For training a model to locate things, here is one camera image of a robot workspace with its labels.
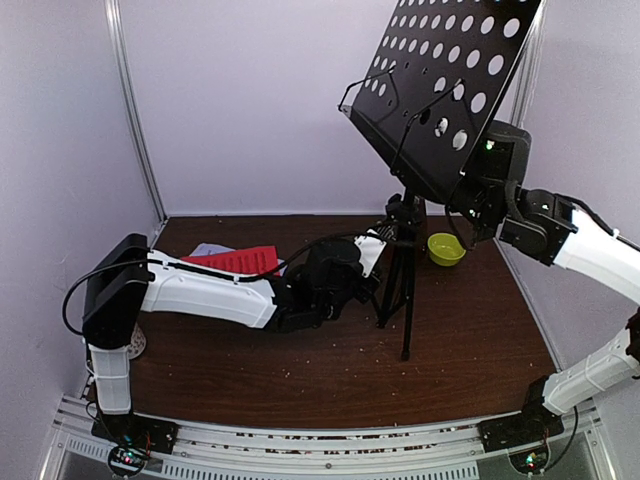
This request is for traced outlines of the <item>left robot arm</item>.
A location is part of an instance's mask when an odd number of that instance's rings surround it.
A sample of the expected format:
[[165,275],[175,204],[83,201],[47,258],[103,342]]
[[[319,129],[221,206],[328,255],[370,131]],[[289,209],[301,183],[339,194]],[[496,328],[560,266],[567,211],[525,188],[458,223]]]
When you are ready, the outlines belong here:
[[317,328],[339,318],[352,299],[368,302],[375,270],[396,230],[384,222],[365,233],[311,243],[305,261],[270,274],[228,273],[171,257],[125,237],[87,281],[81,334],[88,347],[97,404],[106,429],[123,444],[144,424],[132,411],[128,347],[142,312],[174,312],[278,333]]

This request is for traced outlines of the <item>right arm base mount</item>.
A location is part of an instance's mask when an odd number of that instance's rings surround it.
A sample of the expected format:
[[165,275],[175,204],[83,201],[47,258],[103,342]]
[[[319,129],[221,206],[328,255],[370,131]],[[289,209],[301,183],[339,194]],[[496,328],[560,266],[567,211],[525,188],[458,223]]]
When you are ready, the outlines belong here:
[[564,432],[562,418],[541,405],[478,424],[485,453],[506,451],[511,467],[532,477],[552,464],[549,440]]

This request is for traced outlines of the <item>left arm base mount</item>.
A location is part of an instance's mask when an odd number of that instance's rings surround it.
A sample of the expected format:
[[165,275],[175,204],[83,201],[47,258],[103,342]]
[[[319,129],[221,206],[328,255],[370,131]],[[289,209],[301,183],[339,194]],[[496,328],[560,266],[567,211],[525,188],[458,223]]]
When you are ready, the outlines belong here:
[[154,453],[173,452],[179,431],[175,422],[132,412],[106,414],[96,401],[87,405],[86,413],[93,420],[92,435],[112,444],[106,462],[117,478],[128,479],[140,474]]

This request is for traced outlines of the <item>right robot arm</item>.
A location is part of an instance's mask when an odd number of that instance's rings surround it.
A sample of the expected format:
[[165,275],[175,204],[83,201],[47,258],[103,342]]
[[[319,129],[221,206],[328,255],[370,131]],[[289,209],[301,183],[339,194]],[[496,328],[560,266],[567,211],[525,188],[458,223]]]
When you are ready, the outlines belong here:
[[[526,189],[531,135],[494,120],[480,135],[450,207],[472,225],[472,241],[498,238],[546,266],[577,272],[632,301],[639,299],[639,248],[584,201]],[[582,401],[639,374],[639,317],[575,365],[532,383],[513,419],[519,440],[535,440]]]

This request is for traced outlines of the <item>black music stand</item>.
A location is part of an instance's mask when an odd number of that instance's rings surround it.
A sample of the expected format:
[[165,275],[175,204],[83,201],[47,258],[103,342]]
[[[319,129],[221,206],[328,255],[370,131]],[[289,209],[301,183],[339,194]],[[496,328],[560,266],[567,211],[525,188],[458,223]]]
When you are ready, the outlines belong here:
[[402,185],[386,205],[399,227],[380,326],[414,310],[420,207],[447,216],[462,170],[513,80],[540,1],[401,1],[365,77],[339,108]]

